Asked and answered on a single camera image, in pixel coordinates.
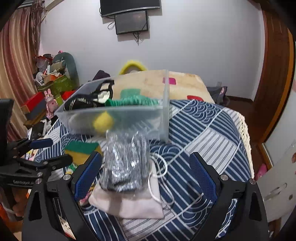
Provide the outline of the red box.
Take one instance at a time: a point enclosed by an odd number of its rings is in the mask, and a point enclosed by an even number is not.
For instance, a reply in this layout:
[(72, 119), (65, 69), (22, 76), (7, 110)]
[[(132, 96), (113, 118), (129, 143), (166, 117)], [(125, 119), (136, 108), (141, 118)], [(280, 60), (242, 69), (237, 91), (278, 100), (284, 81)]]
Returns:
[(21, 106), (21, 111), (23, 114), (30, 113), (43, 99), (45, 95), (43, 92), (38, 92), (29, 98)]

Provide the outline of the green cardboard clutter box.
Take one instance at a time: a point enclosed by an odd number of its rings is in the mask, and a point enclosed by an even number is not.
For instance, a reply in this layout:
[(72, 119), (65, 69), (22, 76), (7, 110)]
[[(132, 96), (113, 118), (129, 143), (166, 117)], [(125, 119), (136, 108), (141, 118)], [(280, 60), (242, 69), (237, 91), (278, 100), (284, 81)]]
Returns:
[(38, 92), (44, 92), (48, 89), (51, 90), (53, 96), (58, 96), (61, 92), (75, 90), (77, 88), (77, 84), (75, 81), (68, 78), (66, 75), (62, 75), (54, 81), (50, 81), (49, 83), (37, 87)]

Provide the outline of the clear plastic storage box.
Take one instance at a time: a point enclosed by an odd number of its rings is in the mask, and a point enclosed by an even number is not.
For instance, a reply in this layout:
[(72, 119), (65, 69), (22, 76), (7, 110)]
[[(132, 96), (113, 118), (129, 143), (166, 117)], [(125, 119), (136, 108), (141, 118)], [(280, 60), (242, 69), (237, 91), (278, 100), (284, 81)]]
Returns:
[[(98, 85), (100, 85), (105, 80), (114, 80), (114, 77), (87, 82), (79, 87), (72, 94), (72, 97), (76, 94), (92, 93), (98, 87)], [(124, 92), (127, 92), (128, 90), (138, 90), (140, 93), (139, 89), (125, 89), (122, 90), (120, 99), (123, 97)], [(114, 120), (114, 125), (110, 130), (137, 131), (146, 128), (148, 139), (167, 142), (169, 140), (170, 115), (170, 98), (168, 87), (165, 88), (163, 98), (157, 100), (159, 101), (159, 104), (155, 106), (107, 106), (100, 108), (76, 109), (70, 111), (64, 111), (64, 106), (62, 105), (56, 110), (55, 115), (70, 133), (94, 136), (105, 134), (97, 133), (95, 131), (93, 128), (93, 121), (100, 113), (107, 111)]]

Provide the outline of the yellow felt ball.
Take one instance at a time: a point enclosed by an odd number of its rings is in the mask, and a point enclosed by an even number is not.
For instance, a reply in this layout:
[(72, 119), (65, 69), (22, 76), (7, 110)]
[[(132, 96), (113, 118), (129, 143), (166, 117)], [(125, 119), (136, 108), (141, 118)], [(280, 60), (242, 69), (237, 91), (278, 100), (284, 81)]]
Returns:
[(93, 128), (97, 133), (104, 133), (114, 125), (113, 117), (107, 112), (100, 113), (93, 121)]

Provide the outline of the pink rabbit plush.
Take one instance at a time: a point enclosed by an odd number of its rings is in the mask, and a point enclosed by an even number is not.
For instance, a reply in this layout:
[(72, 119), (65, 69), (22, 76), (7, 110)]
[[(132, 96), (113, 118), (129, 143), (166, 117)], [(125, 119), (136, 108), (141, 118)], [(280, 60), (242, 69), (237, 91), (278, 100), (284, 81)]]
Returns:
[(44, 91), (45, 94), (45, 102), (46, 102), (46, 118), (51, 120), (54, 117), (54, 112), (58, 108), (58, 102), (56, 101), (55, 97), (51, 93), (51, 90), (48, 89)]

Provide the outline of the beige patterned fleece blanket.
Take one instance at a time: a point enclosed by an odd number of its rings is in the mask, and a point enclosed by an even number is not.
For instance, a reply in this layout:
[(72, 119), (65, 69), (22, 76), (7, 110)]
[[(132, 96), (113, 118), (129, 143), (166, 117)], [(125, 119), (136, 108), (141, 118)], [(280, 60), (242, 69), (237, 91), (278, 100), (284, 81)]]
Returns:
[(214, 103), (198, 75), (166, 70), (141, 71), (114, 77), (113, 99), (120, 99), (125, 89), (139, 89), (143, 96), (162, 99), (166, 87), (169, 88), (169, 98), (172, 100), (186, 100), (191, 95)]

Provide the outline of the pale pink drawstring pouch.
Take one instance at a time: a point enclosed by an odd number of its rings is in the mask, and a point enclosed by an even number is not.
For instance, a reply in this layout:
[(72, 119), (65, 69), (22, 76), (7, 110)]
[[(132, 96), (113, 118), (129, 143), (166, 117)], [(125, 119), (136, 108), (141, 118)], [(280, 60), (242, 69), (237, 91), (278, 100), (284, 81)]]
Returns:
[(168, 172), (166, 160), (158, 153), (150, 153), (147, 184), (138, 192), (124, 194), (105, 191), (96, 184), (89, 203), (105, 213), (123, 219), (163, 219), (165, 208), (171, 208), (175, 198), (165, 183)]

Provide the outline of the small black wall monitor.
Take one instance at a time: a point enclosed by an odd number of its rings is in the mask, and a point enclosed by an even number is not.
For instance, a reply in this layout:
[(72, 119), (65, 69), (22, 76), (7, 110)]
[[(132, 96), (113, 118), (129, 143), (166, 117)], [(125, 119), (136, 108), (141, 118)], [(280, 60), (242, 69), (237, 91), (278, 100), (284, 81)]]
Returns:
[(130, 11), (114, 16), (117, 35), (145, 32), (149, 29), (147, 11)]

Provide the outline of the brown wooden door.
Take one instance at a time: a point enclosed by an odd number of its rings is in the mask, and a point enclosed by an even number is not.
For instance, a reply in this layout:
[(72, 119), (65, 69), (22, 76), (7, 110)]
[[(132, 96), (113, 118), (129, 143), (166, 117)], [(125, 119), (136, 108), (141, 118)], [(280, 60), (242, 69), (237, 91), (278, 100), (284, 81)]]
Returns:
[(295, 43), (287, 24), (272, 1), (256, 1), (264, 23), (264, 59), (254, 100), (258, 118), (253, 141), (265, 143), (275, 129), (287, 104), (295, 70)]

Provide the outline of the white cloth with black straps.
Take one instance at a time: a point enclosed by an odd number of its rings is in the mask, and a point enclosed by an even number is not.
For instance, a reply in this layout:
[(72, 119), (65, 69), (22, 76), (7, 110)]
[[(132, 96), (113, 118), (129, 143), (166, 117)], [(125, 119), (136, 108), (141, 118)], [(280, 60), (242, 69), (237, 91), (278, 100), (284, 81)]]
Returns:
[(113, 97), (113, 85), (114, 80), (105, 80), (90, 94), (76, 94), (67, 99), (63, 110), (105, 107), (105, 103)]

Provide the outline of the white cabinet door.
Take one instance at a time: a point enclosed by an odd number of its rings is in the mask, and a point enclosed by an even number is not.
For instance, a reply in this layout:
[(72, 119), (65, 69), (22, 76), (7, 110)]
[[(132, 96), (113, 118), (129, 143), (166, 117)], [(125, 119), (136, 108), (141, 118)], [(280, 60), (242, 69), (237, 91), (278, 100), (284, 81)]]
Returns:
[(266, 150), (272, 167), (258, 179), (267, 221), (291, 213), (295, 207), (295, 136), (271, 138)]

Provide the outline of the dark clothes pile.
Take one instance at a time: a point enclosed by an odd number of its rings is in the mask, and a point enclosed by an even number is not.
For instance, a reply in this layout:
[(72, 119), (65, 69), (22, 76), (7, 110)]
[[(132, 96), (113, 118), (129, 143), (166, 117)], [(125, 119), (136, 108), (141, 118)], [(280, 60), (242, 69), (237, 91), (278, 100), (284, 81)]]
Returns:
[(99, 80), (99, 79), (104, 79), (104, 78), (109, 78), (110, 75), (106, 72), (104, 72), (103, 70), (99, 70), (96, 75), (94, 76), (93, 78), (93, 81), (94, 80)]

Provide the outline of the red striped curtain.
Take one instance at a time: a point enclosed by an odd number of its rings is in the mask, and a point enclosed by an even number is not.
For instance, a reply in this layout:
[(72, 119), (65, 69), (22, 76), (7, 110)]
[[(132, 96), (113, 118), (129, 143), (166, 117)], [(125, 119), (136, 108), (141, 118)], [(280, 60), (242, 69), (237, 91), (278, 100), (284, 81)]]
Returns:
[(33, 74), (39, 54), (43, 1), (14, 11), (1, 30), (1, 99), (14, 100), (8, 124), (8, 141), (26, 137), (21, 107), (37, 93)]

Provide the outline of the green knitted glove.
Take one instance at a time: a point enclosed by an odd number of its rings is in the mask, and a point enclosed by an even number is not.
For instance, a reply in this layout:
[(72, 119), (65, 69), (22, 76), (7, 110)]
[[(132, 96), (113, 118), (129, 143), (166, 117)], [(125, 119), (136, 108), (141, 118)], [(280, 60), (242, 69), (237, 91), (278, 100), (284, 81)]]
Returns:
[(158, 105), (159, 101), (157, 99), (151, 99), (146, 96), (135, 95), (129, 96), (127, 98), (122, 98), (119, 100), (108, 99), (105, 102), (105, 106), (118, 107), (118, 106), (155, 106)]

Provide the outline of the large black wall television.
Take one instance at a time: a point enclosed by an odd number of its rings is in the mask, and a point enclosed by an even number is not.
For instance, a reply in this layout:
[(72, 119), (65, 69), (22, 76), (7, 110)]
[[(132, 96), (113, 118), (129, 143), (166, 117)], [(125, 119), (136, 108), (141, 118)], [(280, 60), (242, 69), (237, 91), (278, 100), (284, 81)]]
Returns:
[(159, 9), (160, 7), (160, 0), (100, 0), (102, 16), (110, 16), (139, 9)]

